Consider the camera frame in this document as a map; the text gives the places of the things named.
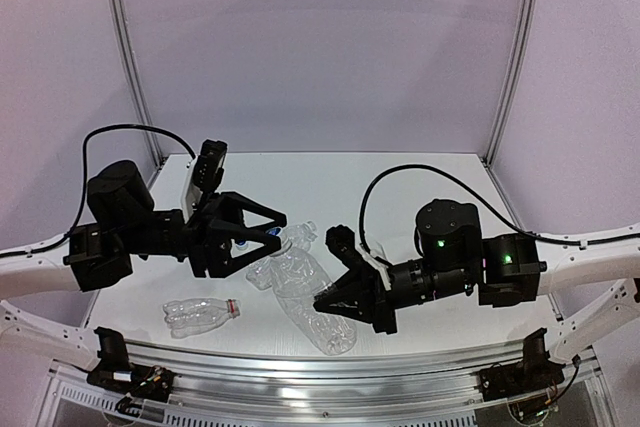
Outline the clear bottle with red ring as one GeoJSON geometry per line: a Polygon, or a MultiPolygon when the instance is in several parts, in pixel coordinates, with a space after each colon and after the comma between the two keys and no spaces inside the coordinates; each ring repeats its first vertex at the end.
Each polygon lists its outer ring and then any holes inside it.
{"type": "Polygon", "coordinates": [[[239,317],[240,303],[236,299],[191,298],[170,301],[162,310],[171,337],[184,339],[216,330],[239,317]]]}

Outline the white blue bottle cap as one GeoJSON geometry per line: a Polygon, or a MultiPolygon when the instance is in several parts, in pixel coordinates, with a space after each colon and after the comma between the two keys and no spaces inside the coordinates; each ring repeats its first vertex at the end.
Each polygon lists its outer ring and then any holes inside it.
{"type": "Polygon", "coordinates": [[[249,242],[242,240],[242,241],[236,241],[235,242],[235,248],[237,250],[239,250],[240,252],[245,252],[249,249],[249,242]]]}

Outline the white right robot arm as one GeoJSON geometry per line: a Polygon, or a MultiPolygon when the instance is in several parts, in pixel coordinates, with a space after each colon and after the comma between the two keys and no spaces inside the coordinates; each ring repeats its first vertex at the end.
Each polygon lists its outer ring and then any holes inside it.
{"type": "Polygon", "coordinates": [[[555,327],[523,342],[526,361],[564,365],[586,347],[639,317],[639,228],[619,237],[544,239],[532,233],[485,238],[471,203],[435,199],[415,217],[418,258],[387,266],[346,226],[325,243],[346,273],[316,294],[316,311],[397,331],[397,310],[476,293],[482,306],[512,307],[564,288],[609,281],[611,287],[555,327]]]}

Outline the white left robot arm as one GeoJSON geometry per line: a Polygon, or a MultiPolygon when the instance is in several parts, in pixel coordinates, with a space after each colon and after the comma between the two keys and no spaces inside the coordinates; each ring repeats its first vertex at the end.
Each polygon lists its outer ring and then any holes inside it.
{"type": "Polygon", "coordinates": [[[85,186],[95,220],[77,225],[52,243],[1,254],[1,344],[27,348],[91,372],[104,365],[129,367],[121,334],[107,328],[77,329],[23,314],[10,299],[52,292],[109,288],[133,272],[133,259],[169,257],[187,263],[196,278],[226,278],[280,249],[270,230],[284,213],[217,187],[222,167],[205,166],[188,190],[194,206],[158,210],[131,160],[115,162],[85,186]]]}

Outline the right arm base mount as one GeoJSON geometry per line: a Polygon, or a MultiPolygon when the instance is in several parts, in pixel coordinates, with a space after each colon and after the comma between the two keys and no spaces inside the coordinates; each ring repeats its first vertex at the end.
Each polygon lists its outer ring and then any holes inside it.
{"type": "Polygon", "coordinates": [[[571,360],[574,373],[560,391],[566,363],[551,361],[545,344],[546,333],[546,328],[540,328],[524,338],[519,361],[495,363],[478,372],[483,401],[506,400],[507,411],[519,426],[541,426],[573,385],[580,370],[581,358],[575,355],[571,360]]]}

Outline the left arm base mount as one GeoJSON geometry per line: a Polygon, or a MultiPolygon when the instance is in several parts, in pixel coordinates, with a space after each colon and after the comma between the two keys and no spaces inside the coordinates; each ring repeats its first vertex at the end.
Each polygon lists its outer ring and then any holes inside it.
{"type": "Polygon", "coordinates": [[[115,404],[118,414],[139,417],[147,400],[167,403],[176,374],[166,367],[132,362],[121,333],[98,327],[99,360],[88,372],[87,383],[105,391],[121,394],[115,404]]]}

